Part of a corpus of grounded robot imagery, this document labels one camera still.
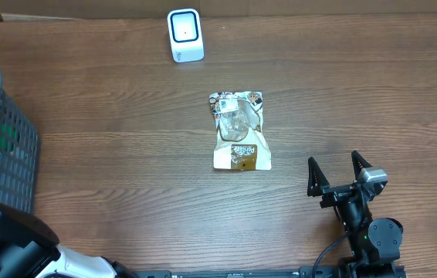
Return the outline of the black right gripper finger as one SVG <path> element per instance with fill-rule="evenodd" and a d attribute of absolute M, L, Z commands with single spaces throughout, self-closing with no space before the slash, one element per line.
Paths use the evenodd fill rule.
<path fill-rule="evenodd" d="M 314 157 L 308 159 L 308 173 L 307 195 L 310 197 L 323 195 L 324 191 L 330 187 L 330 183 Z"/>
<path fill-rule="evenodd" d="M 354 176 L 357 181 L 367 181 L 368 180 L 368 169 L 371 169 L 371 164 L 369 164 L 358 151 L 351 152 L 351 159 L 354 169 Z"/>

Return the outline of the brown white snack pouch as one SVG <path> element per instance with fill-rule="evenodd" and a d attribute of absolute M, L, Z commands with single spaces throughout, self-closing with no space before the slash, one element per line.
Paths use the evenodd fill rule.
<path fill-rule="evenodd" d="M 219 170 L 265 171 L 272 154 L 263 134 L 263 94 L 219 92 L 209 96 L 215 119 L 213 167 Z"/>

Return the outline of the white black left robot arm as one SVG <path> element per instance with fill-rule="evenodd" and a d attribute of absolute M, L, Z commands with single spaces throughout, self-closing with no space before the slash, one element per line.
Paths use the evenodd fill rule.
<path fill-rule="evenodd" d="M 135 277 L 117 261 L 86 256 L 59 244 L 34 215 L 0 203 L 0 277 Z"/>

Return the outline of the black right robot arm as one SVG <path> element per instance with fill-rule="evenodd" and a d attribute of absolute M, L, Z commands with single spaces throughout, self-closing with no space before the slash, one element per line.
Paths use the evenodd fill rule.
<path fill-rule="evenodd" d="M 354 180 L 335 187 L 330 186 L 315 158 L 307 161 L 307 195 L 320 197 L 321 208 L 332 208 L 344 229 L 344 234 L 322 251 L 307 274 L 311 277 L 405 277 L 405 268 L 395 265 L 401 256 L 403 225 L 393 218 L 373 219 L 368 207 L 368 203 L 383 192 L 388 175 L 357 151 L 351 153 L 351 160 Z M 348 241 L 351 256 L 322 270 L 323 258 L 343 241 Z"/>

